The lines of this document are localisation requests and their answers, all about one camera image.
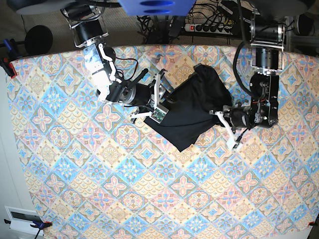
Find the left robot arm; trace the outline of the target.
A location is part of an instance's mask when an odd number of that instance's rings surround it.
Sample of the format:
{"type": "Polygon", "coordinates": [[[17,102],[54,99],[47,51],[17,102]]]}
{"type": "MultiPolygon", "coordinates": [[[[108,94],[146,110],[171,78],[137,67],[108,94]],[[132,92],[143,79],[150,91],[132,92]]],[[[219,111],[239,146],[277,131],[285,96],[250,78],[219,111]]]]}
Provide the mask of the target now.
{"type": "Polygon", "coordinates": [[[232,130],[252,129],[256,126],[271,128],[278,123],[279,72],[283,70],[284,41],[286,24],[282,21],[264,19],[253,9],[250,33],[254,75],[249,87],[245,87],[237,71],[237,60],[242,42],[235,52],[233,72],[240,88],[250,97],[250,105],[237,103],[233,107],[224,106],[223,117],[232,130]]]}

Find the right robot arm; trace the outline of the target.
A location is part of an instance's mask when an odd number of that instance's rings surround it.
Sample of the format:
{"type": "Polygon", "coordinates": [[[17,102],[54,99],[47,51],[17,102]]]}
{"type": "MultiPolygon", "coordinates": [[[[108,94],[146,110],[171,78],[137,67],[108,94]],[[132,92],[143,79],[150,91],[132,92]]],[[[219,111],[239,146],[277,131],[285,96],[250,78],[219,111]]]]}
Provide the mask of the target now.
{"type": "Polygon", "coordinates": [[[91,72],[96,86],[97,99],[106,104],[124,104],[153,110],[162,101],[173,102],[168,89],[162,85],[161,70],[148,85],[140,80],[148,73],[141,71],[137,77],[125,79],[116,67],[116,54],[105,43],[107,32],[102,30],[99,18],[105,8],[85,1],[75,1],[61,9],[72,30],[76,47],[83,48],[85,67],[91,72]]]}

